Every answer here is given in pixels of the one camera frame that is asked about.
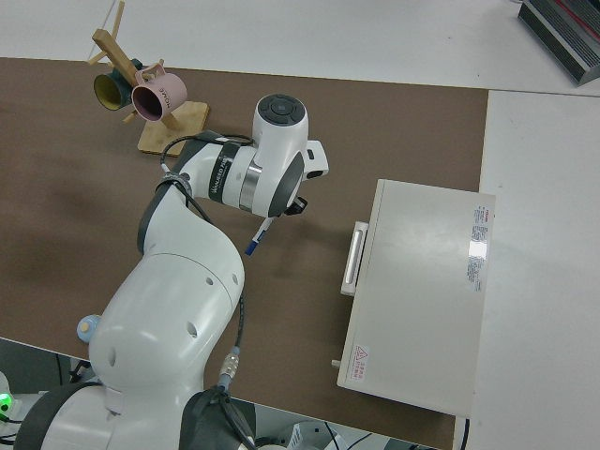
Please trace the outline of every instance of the wooden mug stand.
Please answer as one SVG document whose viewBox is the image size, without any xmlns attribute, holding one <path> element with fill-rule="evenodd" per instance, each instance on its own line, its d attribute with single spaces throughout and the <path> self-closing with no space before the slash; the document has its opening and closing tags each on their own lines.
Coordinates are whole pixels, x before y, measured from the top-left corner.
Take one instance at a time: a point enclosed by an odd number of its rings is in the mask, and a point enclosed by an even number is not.
<svg viewBox="0 0 600 450">
<path fill-rule="evenodd" d="M 96 64 L 104 56 L 107 56 L 111 60 L 112 66 L 123 75 L 123 78 L 127 80 L 131 87 L 135 87 L 138 84 L 135 79 L 137 69 L 133 66 L 121 47 L 116 43 L 116 34 L 119 29 L 124 7 L 125 2 L 119 2 L 119 8 L 117 9 L 116 19 L 111 33 L 99 28 L 92 36 L 92 39 L 96 42 L 102 52 L 91 58 L 88 63 L 90 65 Z M 163 117 L 160 121 L 146 121 L 142 136 L 138 142 L 138 149 L 145 153 L 160 154 L 164 147 L 174 139 L 200 133 L 203 130 L 208 111 L 209 108 L 206 103 L 186 101 L 183 105 L 174 110 L 171 114 Z M 137 111 L 133 111 L 123 121 L 129 123 L 134 120 L 136 115 L 138 115 Z M 178 156 L 181 153 L 183 146 L 184 142 L 174 145 L 169 150 L 168 155 Z"/>
</svg>

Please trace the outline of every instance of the label sticker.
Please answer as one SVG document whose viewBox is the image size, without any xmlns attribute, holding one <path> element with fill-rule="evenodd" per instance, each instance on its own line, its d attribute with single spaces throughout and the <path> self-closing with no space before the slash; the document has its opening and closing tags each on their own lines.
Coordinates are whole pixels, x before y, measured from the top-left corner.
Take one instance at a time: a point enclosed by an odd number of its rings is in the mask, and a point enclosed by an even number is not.
<svg viewBox="0 0 600 450">
<path fill-rule="evenodd" d="M 483 289 L 483 281 L 486 274 L 491 214 L 492 212 L 485 206 L 478 206 L 473 211 L 467 279 L 469 280 L 470 288 L 477 293 L 480 293 Z"/>
<path fill-rule="evenodd" d="M 368 355 L 370 350 L 364 345 L 354 345 L 352 365 L 350 367 L 350 380 L 362 382 L 367 374 Z"/>
<path fill-rule="evenodd" d="M 223 203 L 225 181 L 239 148 L 239 144 L 235 142 L 225 142 L 223 144 L 223 148 L 213 166 L 213 172 L 210 175 L 210 186 L 208 188 L 208 197 L 210 200 Z"/>
</svg>

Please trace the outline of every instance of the mug handle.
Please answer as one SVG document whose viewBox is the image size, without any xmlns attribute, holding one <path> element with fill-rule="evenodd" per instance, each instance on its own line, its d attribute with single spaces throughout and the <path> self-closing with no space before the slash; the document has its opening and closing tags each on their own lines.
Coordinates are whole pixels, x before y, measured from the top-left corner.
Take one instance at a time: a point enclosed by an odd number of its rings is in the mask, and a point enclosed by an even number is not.
<svg viewBox="0 0 600 450">
<path fill-rule="evenodd" d="M 147 68 L 142 68 L 142 69 L 138 70 L 137 72 L 135 72 L 136 82 L 138 82 L 138 84 L 146 83 L 145 79 L 143 78 L 143 74 L 145 72 L 151 72 L 151 71 L 155 71 L 157 73 L 157 76 L 159 76 L 159 77 L 162 77 L 163 75 L 166 75 L 166 73 L 167 73 L 167 72 L 165 72 L 165 67 L 163 67 L 162 64 L 156 63 L 156 64 L 153 64 L 152 66 L 148 66 Z"/>
</svg>

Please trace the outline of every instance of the green light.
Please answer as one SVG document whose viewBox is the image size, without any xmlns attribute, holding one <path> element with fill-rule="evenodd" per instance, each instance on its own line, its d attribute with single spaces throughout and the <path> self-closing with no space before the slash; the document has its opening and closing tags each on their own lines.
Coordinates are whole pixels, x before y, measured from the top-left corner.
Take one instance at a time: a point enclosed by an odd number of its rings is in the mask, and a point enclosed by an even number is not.
<svg viewBox="0 0 600 450">
<path fill-rule="evenodd" d="M 12 397 L 9 394 L 0 394 L 0 411 L 8 411 L 11 404 Z"/>
</svg>

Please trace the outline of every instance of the table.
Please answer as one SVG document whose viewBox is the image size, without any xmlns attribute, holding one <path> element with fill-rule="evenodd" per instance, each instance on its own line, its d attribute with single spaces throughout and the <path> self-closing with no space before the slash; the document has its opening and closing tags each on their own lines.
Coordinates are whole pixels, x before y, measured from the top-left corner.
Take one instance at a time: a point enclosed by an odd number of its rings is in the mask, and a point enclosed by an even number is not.
<svg viewBox="0 0 600 450">
<path fill-rule="evenodd" d="M 0 115 L 1 152 L 11 173 L 0 189 L 2 337 L 85 357 L 75 324 L 100 313 L 138 261 L 137 223 L 160 177 L 158 158 L 135 149 L 142 121 L 125 126 L 118 113 L 97 105 L 92 80 L 104 67 L 0 64 L 9 93 Z M 234 393 L 449 448 L 454 417 L 338 388 L 330 363 L 341 356 L 351 310 L 339 286 L 353 224 L 368 218 L 377 179 L 477 190 L 487 91 L 177 73 L 191 98 L 202 95 L 211 105 L 207 127 L 224 133 L 249 134 L 254 106 L 265 94 L 303 99 L 309 136 L 322 141 L 331 167 L 302 187 L 306 213 L 278 220 L 245 260 L 248 322 Z M 34 82 L 40 74 L 44 83 Z M 205 204 L 243 250 L 260 218 Z M 235 320 L 207 377 L 217 373 L 234 331 Z"/>
</svg>

